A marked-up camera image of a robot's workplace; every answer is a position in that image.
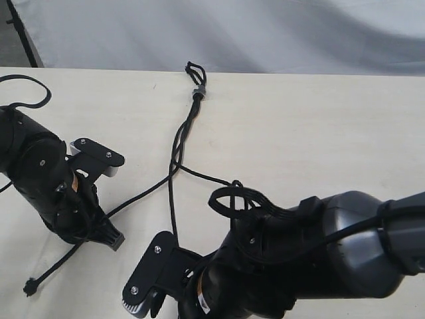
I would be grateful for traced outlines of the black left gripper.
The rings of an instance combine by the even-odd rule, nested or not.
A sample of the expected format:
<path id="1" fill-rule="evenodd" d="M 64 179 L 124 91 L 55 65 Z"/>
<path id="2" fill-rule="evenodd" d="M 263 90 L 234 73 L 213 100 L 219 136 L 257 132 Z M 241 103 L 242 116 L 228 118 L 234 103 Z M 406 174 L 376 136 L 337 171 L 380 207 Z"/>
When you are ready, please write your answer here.
<path id="1" fill-rule="evenodd" d="M 67 243 L 84 239 L 118 250 L 125 241 L 100 207 L 96 186 L 71 169 L 42 170 L 41 217 Z"/>

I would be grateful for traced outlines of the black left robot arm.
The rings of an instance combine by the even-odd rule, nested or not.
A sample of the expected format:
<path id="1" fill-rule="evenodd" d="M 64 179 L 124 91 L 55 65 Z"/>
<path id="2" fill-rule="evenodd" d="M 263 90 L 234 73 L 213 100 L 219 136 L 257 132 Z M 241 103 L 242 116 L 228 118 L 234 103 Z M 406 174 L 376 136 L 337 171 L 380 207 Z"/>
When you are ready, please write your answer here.
<path id="1" fill-rule="evenodd" d="M 67 243 L 92 241 L 114 251 L 123 243 L 100 207 L 95 182 L 124 163 L 123 155 L 89 138 L 68 145 L 22 112 L 1 109 L 1 173 Z"/>

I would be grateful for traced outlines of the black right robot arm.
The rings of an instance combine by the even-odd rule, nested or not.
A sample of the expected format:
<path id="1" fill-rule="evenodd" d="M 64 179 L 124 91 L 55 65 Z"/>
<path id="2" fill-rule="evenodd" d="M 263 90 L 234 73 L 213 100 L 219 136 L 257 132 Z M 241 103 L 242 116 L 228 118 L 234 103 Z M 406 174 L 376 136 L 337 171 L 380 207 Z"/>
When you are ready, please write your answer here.
<path id="1" fill-rule="evenodd" d="M 282 318 L 303 299 L 385 298 L 424 271 L 423 193 L 381 201 L 348 191 L 283 209 L 223 187 L 209 206 L 230 231 L 195 269 L 180 318 Z"/>

